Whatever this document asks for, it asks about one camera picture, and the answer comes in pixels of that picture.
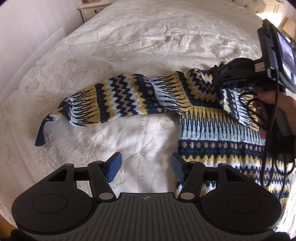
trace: nightstand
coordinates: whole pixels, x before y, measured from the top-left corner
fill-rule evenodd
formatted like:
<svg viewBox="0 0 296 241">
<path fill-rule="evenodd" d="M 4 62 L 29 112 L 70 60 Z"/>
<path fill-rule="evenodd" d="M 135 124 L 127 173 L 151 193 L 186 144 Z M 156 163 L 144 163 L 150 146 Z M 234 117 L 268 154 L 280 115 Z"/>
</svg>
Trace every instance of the nightstand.
<svg viewBox="0 0 296 241">
<path fill-rule="evenodd" d="M 94 1 L 91 3 L 83 3 L 77 9 L 80 10 L 83 21 L 86 22 L 90 20 L 93 16 L 95 16 L 98 12 L 100 12 L 105 7 L 109 6 L 110 4 L 114 3 L 115 0 L 110 1 Z"/>
</svg>

